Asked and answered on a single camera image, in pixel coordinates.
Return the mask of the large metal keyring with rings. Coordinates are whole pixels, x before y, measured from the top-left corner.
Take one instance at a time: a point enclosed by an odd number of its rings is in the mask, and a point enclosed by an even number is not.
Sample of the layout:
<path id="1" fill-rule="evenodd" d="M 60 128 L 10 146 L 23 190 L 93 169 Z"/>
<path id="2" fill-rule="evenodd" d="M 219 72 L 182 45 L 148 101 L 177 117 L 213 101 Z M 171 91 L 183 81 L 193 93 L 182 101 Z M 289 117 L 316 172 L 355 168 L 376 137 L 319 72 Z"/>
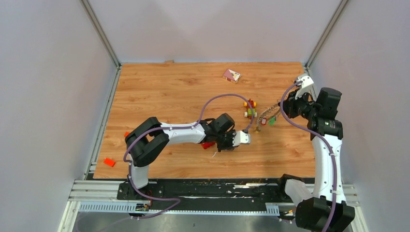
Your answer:
<path id="1" fill-rule="evenodd" d="M 264 110 L 260 115 L 258 115 L 258 117 L 256 118 L 255 132 L 261 131 L 263 125 L 273 125 L 279 115 L 280 103 L 278 101 L 277 103 L 273 104 L 272 106 Z"/>

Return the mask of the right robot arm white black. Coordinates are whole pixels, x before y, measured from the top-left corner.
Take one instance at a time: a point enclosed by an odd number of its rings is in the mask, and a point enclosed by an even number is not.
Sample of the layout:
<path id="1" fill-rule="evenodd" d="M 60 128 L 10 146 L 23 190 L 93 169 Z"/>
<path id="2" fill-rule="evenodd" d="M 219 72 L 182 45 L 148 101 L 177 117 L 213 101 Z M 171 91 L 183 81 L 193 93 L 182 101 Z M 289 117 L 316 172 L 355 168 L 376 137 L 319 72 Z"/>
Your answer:
<path id="1" fill-rule="evenodd" d="M 342 232 L 355 218 L 341 181 L 343 126 L 336 115 L 342 94 L 323 87 L 316 100 L 309 100 L 309 92 L 299 98 L 293 87 L 282 95 L 280 111 L 288 122 L 298 116 L 308 120 L 307 127 L 301 129 L 310 134 L 314 148 L 315 181 L 310 192 L 302 180 L 289 177 L 276 188 L 276 195 L 283 202 L 292 200 L 295 204 L 297 227 L 312 232 Z"/>

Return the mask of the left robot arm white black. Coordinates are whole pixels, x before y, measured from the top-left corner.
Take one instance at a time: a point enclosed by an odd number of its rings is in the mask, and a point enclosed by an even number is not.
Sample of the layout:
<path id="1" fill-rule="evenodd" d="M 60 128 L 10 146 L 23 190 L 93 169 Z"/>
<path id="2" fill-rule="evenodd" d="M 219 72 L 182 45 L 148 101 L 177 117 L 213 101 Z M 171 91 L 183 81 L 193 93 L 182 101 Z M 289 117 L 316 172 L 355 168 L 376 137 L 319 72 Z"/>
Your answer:
<path id="1" fill-rule="evenodd" d="M 248 134 L 234 129 L 235 122 L 224 113 L 218 118 L 200 119 L 190 124 L 168 124 L 150 117 L 125 136 L 124 161 L 129 164 L 130 194 L 137 200 L 148 194 L 149 165 L 168 145 L 216 144 L 219 152 L 234 150 L 249 141 Z"/>

